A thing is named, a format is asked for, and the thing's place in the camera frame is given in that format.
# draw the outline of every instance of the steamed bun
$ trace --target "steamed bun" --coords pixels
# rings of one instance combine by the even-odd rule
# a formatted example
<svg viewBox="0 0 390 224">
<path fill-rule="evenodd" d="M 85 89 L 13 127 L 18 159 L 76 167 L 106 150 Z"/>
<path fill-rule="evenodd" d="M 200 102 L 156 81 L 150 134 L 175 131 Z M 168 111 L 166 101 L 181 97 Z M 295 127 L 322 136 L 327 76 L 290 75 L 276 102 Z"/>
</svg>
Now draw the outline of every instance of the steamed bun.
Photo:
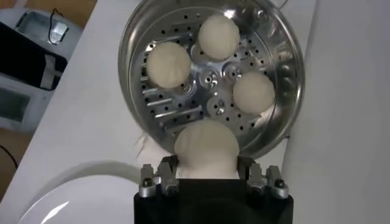
<svg viewBox="0 0 390 224">
<path fill-rule="evenodd" d="M 200 27 L 198 40 L 200 48 L 209 57 L 223 60 L 237 50 L 239 29 L 225 16 L 211 16 Z"/>
<path fill-rule="evenodd" d="M 245 113 L 260 114 L 272 106 L 274 99 L 274 84 L 257 72 L 244 74 L 233 87 L 233 100 Z"/>
<path fill-rule="evenodd" d="M 235 174 L 239 146 L 228 127 L 210 120 L 197 121 L 186 127 L 174 146 L 179 165 L 198 178 Z"/>
<path fill-rule="evenodd" d="M 172 42 L 158 44 L 147 57 L 146 72 L 163 88 L 180 86 L 190 76 L 191 59 L 186 49 Z"/>
</svg>

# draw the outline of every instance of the black cable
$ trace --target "black cable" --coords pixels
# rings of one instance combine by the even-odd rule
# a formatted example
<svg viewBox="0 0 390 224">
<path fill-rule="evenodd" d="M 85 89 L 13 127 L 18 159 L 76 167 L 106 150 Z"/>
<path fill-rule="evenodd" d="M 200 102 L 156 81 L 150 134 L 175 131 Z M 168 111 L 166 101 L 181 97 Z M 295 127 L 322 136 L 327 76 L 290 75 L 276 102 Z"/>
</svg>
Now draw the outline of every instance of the black cable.
<svg viewBox="0 0 390 224">
<path fill-rule="evenodd" d="M 15 168 L 18 168 L 18 163 L 16 162 L 16 159 L 12 156 L 12 154 L 2 145 L 0 145 L 0 148 L 2 148 L 6 154 L 8 154 L 9 157 L 11 157 L 13 164 L 15 165 Z"/>
<path fill-rule="evenodd" d="M 51 38 L 50 38 L 50 32 L 51 32 L 51 27 L 52 27 L 52 22 L 53 22 L 53 16 L 54 16 L 54 13 L 57 13 L 58 15 L 62 16 L 62 13 L 60 13 L 56 8 L 53 9 L 53 11 L 51 12 L 51 15 L 50 15 L 50 25 L 49 25 L 49 32 L 48 32 L 48 39 L 49 39 L 49 42 L 51 44 L 55 44 L 51 41 Z"/>
<path fill-rule="evenodd" d="M 281 10 L 285 5 L 286 5 L 286 3 L 288 2 L 288 0 L 285 0 L 284 2 L 283 2 L 283 4 L 281 5 L 281 6 L 279 6 L 279 10 Z"/>
</svg>

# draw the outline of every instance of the bolt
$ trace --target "bolt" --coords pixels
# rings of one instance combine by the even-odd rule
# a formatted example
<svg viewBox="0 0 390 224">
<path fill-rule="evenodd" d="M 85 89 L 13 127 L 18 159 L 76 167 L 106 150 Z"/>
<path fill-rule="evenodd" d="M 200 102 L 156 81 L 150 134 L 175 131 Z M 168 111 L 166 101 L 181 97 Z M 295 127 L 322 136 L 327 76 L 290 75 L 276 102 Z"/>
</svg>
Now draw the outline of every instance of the bolt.
<svg viewBox="0 0 390 224">
<path fill-rule="evenodd" d="M 284 188 L 286 186 L 285 181 L 278 178 L 275 180 L 275 187 L 277 188 Z"/>
<path fill-rule="evenodd" d="M 142 182 L 142 186 L 150 187 L 153 184 L 153 180 L 151 178 L 145 178 Z"/>
</svg>

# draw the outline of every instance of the white surface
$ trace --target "white surface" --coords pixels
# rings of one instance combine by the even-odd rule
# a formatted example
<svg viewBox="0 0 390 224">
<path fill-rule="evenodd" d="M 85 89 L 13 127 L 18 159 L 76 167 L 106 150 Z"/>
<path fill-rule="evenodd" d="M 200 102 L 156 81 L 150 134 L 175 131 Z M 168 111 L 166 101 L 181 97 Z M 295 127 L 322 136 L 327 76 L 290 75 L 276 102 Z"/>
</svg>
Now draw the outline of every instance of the white surface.
<svg viewBox="0 0 390 224">
<path fill-rule="evenodd" d="M 283 166 L 295 223 L 389 223 L 390 1 L 318 3 Z"/>
<path fill-rule="evenodd" d="M 305 49 L 315 0 L 290 0 L 304 10 L 283 11 Z M 0 223 L 16 223 L 29 206 L 74 177 L 126 176 L 136 164 L 142 131 L 122 97 L 118 49 L 138 1 L 98 0 L 48 109 L 0 203 Z M 283 155 L 284 148 L 268 155 Z M 267 162 L 280 163 L 273 155 Z"/>
<path fill-rule="evenodd" d="M 18 224 L 129 224 L 138 184 L 114 176 L 67 182 L 37 201 Z"/>
</svg>

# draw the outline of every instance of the metal bracket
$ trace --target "metal bracket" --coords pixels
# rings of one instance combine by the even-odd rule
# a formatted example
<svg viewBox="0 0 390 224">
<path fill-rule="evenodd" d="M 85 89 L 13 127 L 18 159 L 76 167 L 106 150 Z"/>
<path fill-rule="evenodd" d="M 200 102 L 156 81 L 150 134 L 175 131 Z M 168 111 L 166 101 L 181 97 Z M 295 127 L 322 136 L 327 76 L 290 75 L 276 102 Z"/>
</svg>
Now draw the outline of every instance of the metal bracket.
<svg viewBox="0 0 390 224">
<path fill-rule="evenodd" d="M 275 198 L 288 198 L 288 186 L 280 175 L 279 167 L 269 166 L 266 177 L 268 179 L 268 185 L 271 187 L 271 194 Z"/>
<path fill-rule="evenodd" d="M 158 167 L 161 176 L 161 191 L 164 195 L 172 195 L 179 191 L 179 181 L 176 179 L 178 160 L 176 156 L 164 157 Z"/>
<path fill-rule="evenodd" d="M 266 182 L 261 177 L 261 167 L 258 163 L 253 163 L 249 167 L 249 178 L 246 183 L 252 187 L 257 189 L 257 191 L 262 195 L 264 193 Z"/>
<path fill-rule="evenodd" d="M 142 198 L 153 197 L 156 194 L 156 184 L 153 180 L 153 167 L 145 164 L 141 168 L 141 181 L 138 186 L 138 193 Z"/>
</svg>

